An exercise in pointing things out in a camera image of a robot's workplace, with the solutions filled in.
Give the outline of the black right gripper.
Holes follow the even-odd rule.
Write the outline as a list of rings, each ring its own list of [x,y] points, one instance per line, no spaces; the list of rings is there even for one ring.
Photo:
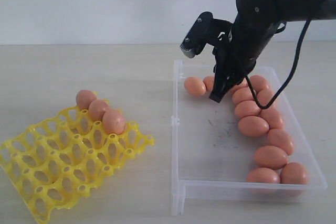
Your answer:
[[[234,93],[247,87],[246,75],[243,74],[233,50],[232,26],[231,22],[221,19],[213,19],[211,23],[211,42],[216,64],[214,85],[209,98],[217,103],[228,92]]]

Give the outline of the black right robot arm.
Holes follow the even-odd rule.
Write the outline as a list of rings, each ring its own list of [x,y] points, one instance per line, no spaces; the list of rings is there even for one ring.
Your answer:
[[[233,23],[211,21],[211,30],[224,32],[214,43],[215,81],[209,97],[215,102],[254,69],[281,24],[335,19],[335,0],[236,0],[236,7]]]

